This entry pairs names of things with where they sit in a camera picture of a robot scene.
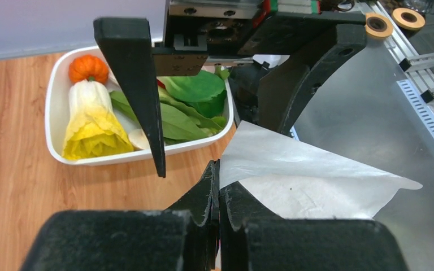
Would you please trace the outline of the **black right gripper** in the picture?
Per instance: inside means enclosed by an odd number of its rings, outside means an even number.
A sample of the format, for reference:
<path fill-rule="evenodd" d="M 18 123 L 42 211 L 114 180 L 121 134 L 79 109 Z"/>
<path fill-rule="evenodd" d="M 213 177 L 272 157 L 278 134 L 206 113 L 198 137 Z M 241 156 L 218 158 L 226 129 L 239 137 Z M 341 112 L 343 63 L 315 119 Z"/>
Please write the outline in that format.
<path fill-rule="evenodd" d="M 261 78 L 258 124 L 288 134 L 316 91 L 366 47 L 365 17 L 322 11 L 318 1 L 167 1 L 158 76 L 193 76 L 204 65 L 245 65 L 290 55 Z"/>

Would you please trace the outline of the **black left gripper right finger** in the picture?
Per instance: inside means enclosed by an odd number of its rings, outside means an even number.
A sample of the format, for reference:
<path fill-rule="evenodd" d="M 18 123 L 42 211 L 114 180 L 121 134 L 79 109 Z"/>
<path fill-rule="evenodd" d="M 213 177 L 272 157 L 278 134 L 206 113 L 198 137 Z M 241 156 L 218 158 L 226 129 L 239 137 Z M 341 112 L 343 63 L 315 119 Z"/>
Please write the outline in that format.
<path fill-rule="evenodd" d="M 407 270 L 373 220 L 284 219 L 240 183 L 219 193 L 223 270 Z"/>

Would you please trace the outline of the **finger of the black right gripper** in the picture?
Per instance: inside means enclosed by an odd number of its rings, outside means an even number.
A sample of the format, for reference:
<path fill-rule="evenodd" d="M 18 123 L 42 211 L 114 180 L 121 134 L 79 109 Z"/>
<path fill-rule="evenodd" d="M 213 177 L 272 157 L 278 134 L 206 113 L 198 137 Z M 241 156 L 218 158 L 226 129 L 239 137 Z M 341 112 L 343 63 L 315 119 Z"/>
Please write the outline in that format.
<path fill-rule="evenodd" d="M 166 158 L 157 76 L 149 22 L 145 18 L 100 17 L 94 38 L 137 117 L 150 145 L 159 177 L 166 176 Z"/>

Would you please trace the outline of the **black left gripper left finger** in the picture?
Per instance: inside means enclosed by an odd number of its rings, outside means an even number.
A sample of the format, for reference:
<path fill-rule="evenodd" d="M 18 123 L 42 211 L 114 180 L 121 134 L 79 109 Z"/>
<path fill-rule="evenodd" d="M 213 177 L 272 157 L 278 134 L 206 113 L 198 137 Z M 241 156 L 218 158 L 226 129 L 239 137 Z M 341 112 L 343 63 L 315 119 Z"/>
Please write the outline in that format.
<path fill-rule="evenodd" d="M 22 270 L 212 270 L 219 162 L 162 211 L 66 210 L 48 218 Z"/>

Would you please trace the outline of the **white paper coffee filter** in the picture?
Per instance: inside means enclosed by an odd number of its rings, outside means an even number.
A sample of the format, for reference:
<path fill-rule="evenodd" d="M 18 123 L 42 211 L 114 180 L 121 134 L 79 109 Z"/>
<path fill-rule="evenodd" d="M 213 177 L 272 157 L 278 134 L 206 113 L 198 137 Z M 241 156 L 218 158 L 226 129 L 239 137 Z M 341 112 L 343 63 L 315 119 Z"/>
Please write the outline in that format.
<path fill-rule="evenodd" d="M 242 122 L 220 162 L 220 187 L 240 184 L 283 218 L 372 219 L 418 182 Z"/>

